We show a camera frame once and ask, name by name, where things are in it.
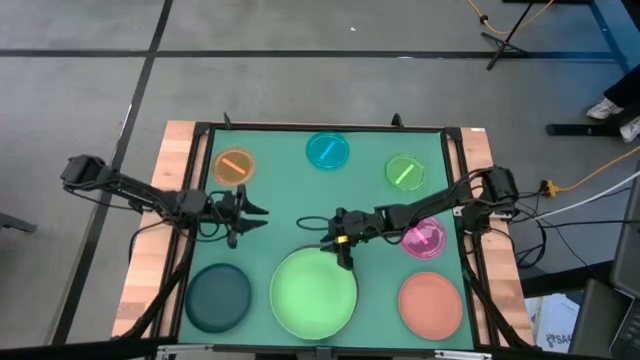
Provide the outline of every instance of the pink petri dish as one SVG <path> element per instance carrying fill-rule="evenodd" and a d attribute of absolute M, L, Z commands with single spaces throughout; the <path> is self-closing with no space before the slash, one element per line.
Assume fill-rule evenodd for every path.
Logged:
<path fill-rule="evenodd" d="M 442 254 L 447 233 L 435 217 L 424 219 L 402 238 L 402 248 L 416 259 L 431 260 Z"/>

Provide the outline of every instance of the blue petri dish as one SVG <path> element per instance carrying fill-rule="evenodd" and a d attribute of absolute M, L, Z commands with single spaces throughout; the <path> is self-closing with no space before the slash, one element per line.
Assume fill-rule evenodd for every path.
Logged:
<path fill-rule="evenodd" d="M 347 162 L 349 144 L 338 133 L 317 133 L 307 142 L 307 158 L 319 169 L 335 170 Z"/>

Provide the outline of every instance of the light green plate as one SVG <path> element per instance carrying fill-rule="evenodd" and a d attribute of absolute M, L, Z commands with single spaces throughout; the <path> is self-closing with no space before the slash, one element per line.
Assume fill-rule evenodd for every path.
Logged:
<path fill-rule="evenodd" d="M 291 334 L 304 340 L 328 338 L 351 319 L 358 286 L 334 254 L 317 247 L 289 255 L 271 278 L 271 308 Z"/>

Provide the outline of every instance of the shoe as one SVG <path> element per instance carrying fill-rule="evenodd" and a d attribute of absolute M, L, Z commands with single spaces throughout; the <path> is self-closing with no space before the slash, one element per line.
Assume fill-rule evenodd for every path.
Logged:
<path fill-rule="evenodd" d="M 620 128 L 620 135 L 624 142 L 632 142 L 638 134 L 640 134 L 640 116 Z"/>
<path fill-rule="evenodd" d="M 587 116 L 597 120 L 604 120 L 611 115 L 620 113 L 622 110 L 624 109 L 611 102 L 611 100 L 604 98 L 587 111 Z"/>

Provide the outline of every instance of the white cable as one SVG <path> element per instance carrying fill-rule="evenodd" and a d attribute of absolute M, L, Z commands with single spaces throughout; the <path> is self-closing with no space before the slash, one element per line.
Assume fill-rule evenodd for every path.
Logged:
<path fill-rule="evenodd" d="M 592 196 L 592 197 L 588 198 L 587 200 L 583 200 L 583 201 L 580 201 L 579 203 L 576 203 L 576 204 L 573 204 L 573 205 L 569 205 L 569 206 L 565 206 L 565 207 L 560 208 L 560 209 L 558 209 L 558 210 L 554 210 L 554 211 L 552 211 L 552 212 L 542 214 L 542 215 L 540 215 L 540 216 L 538 216 L 538 217 L 535 217 L 535 218 L 533 218 L 533 219 L 529 219 L 529 220 L 527 220 L 527 221 L 524 221 L 524 223 L 528 223 L 528 222 L 532 222 L 532 221 L 536 221 L 536 220 L 544 219 L 544 218 L 549 217 L 549 216 L 551 216 L 551 215 L 559 214 L 559 213 L 561 213 L 561 212 L 565 212 L 565 211 L 567 211 L 567 210 L 571 210 L 571 209 L 576 208 L 576 207 L 578 207 L 578 206 L 582 206 L 582 205 L 584 205 L 584 204 L 586 204 L 586 203 L 588 203 L 588 202 L 591 202 L 591 201 L 597 200 L 597 199 L 599 199 L 599 198 L 603 197 L 604 195 L 606 195 L 606 194 L 608 194 L 608 193 L 612 192 L 613 190 L 615 190 L 615 189 L 619 188 L 620 186 L 622 186 L 622 185 L 624 185 L 624 184 L 628 183 L 629 181 L 631 181 L 631 180 L 635 179 L 635 178 L 636 178 L 636 177 L 638 177 L 638 176 L 640 176 L 640 171 L 638 171 L 637 173 L 635 173 L 635 174 L 633 174 L 633 175 L 629 176 L 628 178 L 626 178 L 626 179 L 622 180 L 622 181 L 621 181 L 621 182 L 619 182 L 617 185 L 614 185 L 613 187 L 611 187 L 611 188 L 609 188 L 609 189 L 607 189 L 607 190 L 605 190 L 605 191 L 601 192 L 600 194 L 598 194 L 598 195 L 595 195 L 595 196 Z"/>

